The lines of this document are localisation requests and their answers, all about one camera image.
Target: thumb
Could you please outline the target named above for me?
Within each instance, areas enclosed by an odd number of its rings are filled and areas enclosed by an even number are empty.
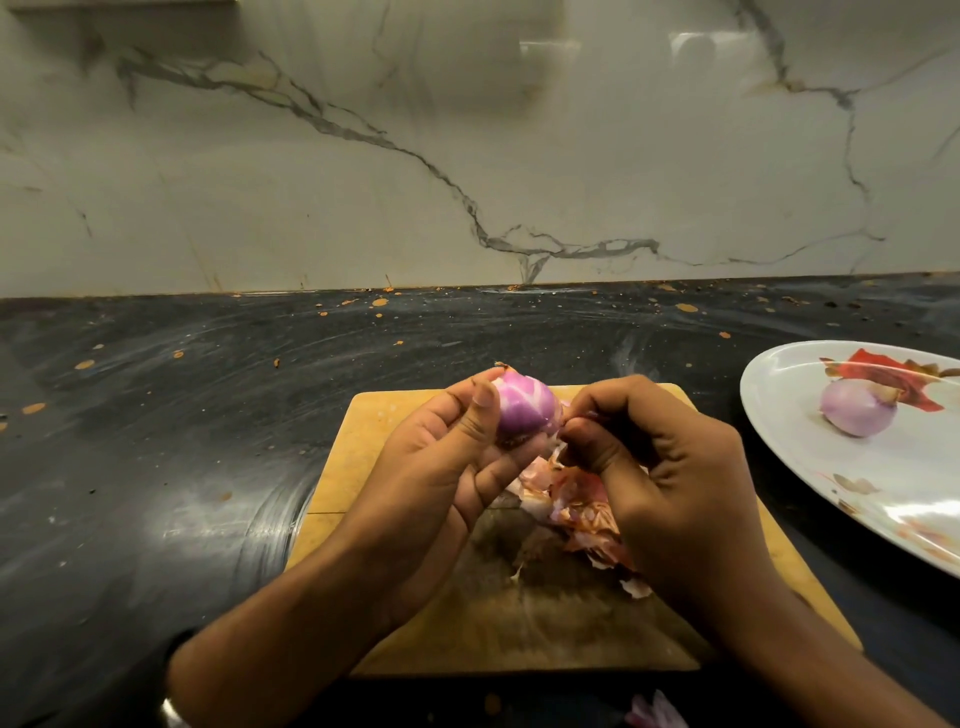
[[[660,494],[630,451],[597,422],[576,417],[564,425],[560,439],[584,470],[603,480],[615,516],[621,509],[643,507]]]
[[[424,449],[424,467],[434,476],[459,477],[475,464],[496,439],[500,396],[486,379],[473,381],[473,400],[460,421],[440,440]]]

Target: right hand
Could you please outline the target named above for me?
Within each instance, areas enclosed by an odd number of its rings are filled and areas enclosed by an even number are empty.
[[[772,599],[795,601],[767,551],[733,427],[645,376],[585,387],[565,419],[566,459],[603,480],[637,568],[680,614],[728,642]]]

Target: forearm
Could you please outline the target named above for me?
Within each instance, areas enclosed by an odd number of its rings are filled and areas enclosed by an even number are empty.
[[[337,534],[173,656],[168,694],[193,728],[283,725],[385,636],[379,588]]]
[[[948,728],[799,600],[758,611],[749,631],[728,649],[814,728]]]

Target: bracelet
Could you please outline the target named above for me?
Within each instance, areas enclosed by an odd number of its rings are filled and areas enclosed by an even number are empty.
[[[169,697],[160,706],[160,722],[165,728],[190,728],[190,725],[180,717]]]

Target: left hand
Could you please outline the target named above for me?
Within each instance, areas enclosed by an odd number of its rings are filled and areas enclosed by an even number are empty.
[[[500,401],[491,382],[502,373],[464,379],[400,423],[331,536],[363,551],[385,592],[388,629],[426,604],[477,519],[546,447],[542,434],[510,451],[494,445]]]

